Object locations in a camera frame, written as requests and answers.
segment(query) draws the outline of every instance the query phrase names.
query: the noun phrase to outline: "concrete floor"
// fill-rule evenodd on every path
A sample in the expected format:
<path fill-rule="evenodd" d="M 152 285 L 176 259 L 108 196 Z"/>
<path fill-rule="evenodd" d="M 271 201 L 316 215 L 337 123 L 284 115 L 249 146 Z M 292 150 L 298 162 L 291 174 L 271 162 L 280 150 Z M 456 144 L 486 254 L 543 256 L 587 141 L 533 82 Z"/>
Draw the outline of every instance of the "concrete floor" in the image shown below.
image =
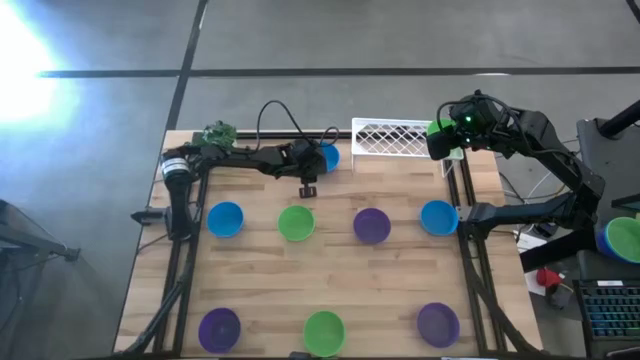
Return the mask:
<path fill-rule="evenodd" d="M 196 5 L 0 4 L 0 26 L 11 26 L 0 34 L 10 50 L 0 58 L 10 80 L 0 83 L 0 198 L 82 248 L 77 263 L 54 260 L 36 274 L 13 338 L 0 334 L 0 358 L 110 352 L 140 233 L 129 214 L 148 199 L 176 87 L 173 78 L 24 81 L 17 70 L 179 69 Z M 624 1 L 218 0 L 194 68 L 628 66 L 640 63 L 639 35 Z M 272 98 L 303 128 L 349 127 L 355 116 L 429 119 L 439 103 L 477 88 L 545 112 L 570 140 L 576 120 L 637 100 L 640 75 L 192 79 L 177 128 L 221 119 L 252 129 Z M 290 128 L 278 111 L 264 129 Z M 523 195 L 546 174 L 530 159 L 498 161 Z M 549 179 L 535 195 L 557 186 Z M 0 319 L 13 295 L 0 292 Z M 579 323 L 534 303 L 545 348 L 583 354 Z"/>

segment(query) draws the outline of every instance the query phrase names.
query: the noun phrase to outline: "sunlight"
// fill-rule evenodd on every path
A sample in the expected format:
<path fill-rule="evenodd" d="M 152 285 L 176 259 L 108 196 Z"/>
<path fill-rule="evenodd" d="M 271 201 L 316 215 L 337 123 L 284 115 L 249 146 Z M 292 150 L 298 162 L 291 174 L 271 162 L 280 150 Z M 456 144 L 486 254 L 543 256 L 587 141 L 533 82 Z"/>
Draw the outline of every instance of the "sunlight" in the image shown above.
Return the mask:
<path fill-rule="evenodd" d="M 44 114 L 51 105 L 54 79 L 37 79 L 54 68 L 45 46 L 8 3 L 0 2 L 0 123 L 17 123 Z"/>

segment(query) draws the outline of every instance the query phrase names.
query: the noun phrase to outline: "blue cup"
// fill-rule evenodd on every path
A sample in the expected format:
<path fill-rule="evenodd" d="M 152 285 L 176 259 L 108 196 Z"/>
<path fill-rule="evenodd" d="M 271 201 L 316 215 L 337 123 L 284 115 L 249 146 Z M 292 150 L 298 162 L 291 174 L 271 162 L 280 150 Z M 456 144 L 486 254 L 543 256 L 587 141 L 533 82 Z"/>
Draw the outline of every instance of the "blue cup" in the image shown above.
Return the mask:
<path fill-rule="evenodd" d="M 442 200 L 429 201 L 420 212 L 420 223 L 429 234 L 451 235 L 458 228 L 458 212 Z"/>
<path fill-rule="evenodd" d="M 218 203 L 207 216 L 207 227 L 217 237 L 232 237 L 240 232 L 243 224 L 242 209 L 231 201 Z"/>
<path fill-rule="evenodd" d="M 327 145 L 327 143 L 322 142 L 322 152 L 324 153 L 324 158 L 327 161 L 327 173 L 332 172 L 338 167 L 340 164 L 340 151 L 335 145 Z"/>

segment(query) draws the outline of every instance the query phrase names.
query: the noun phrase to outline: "wooden tabletop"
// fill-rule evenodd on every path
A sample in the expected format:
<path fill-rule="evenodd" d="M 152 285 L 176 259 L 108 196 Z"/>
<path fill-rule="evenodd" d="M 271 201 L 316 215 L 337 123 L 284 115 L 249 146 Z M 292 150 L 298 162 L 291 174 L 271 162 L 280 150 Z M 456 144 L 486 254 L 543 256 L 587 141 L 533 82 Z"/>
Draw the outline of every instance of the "wooden tabletop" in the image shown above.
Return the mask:
<path fill-rule="evenodd" d="M 168 132 L 164 149 L 184 144 L 192 133 Z M 212 170 L 205 211 L 220 201 L 234 201 L 242 207 L 245 223 L 235 237 L 218 239 L 203 221 L 183 356 L 213 356 L 200 346 L 198 326 L 207 312 L 218 307 L 233 309 L 242 323 L 240 340 L 228 356 L 283 357 L 305 351 L 304 321 L 319 310 L 333 311 L 345 323 L 347 340 L 340 356 L 477 354 L 458 240 L 430 236 L 418 221 L 425 202 L 449 201 L 440 163 L 363 156 L 352 171 L 350 142 L 337 146 L 340 165 L 319 178 L 318 197 L 311 199 L 298 197 L 299 179 L 275 180 L 247 169 Z M 477 200 L 503 204 L 493 154 L 469 152 L 468 156 Z M 159 172 L 156 178 L 161 179 Z M 309 207 L 316 217 L 315 232 L 300 243 L 287 242 L 276 226 L 280 212 L 293 204 Z M 162 182 L 154 184 L 150 205 L 169 205 Z M 364 245 L 353 234 L 354 216 L 367 207 L 377 207 L 391 219 L 391 235 L 382 244 Z M 164 225 L 149 226 L 140 244 L 164 232 Z M 130 345 L 158 309 L 170 248 L 164 239 L 137 256 L 116 350 Z M 501 307 L 525 338 L 540 348 L 513 236 L 495 233 L 487 249 Z M 460 340 L 447 349 L 429 346 L 417 331 L 417 314 L 430 302 L 449 305 L 459 317 Z M 488 312 L 482 308 L 491 337 Z M 176 311 L 177 305 L 169 321 L 167 347 Z"/>

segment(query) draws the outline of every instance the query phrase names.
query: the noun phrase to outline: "green cup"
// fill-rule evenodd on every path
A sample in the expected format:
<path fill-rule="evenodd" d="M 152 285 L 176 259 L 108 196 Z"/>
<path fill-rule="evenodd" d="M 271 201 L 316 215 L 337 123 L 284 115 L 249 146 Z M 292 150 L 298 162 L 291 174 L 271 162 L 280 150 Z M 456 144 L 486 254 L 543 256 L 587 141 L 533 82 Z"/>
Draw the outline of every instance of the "green cup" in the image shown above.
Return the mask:
<path fill-rule="evenodd" d="M 311 210 L 293 205 L 284 209 L 278 217 L 278 231 L 289 241 L 302 241 L 313 233 L 316 219 Z"/>
<path fill-rule="evenodd" d="M 453 126 L 455 124 L 451 119 L 440 119 L 440 123 L 442 123 L 442 128 L 446 128 L 447 126 Z M 434 120 L 427 127 L 427 135 L 431 135 L 440 131 L 440 127 L 438 126 L 438 121 Z"/>
<path fill-rule="evenodd" d="M 315 356 L 334 356 L 342 349 L 346 332 L 338 315 L 318 311 L 304 323 L 304 346 Z"/>

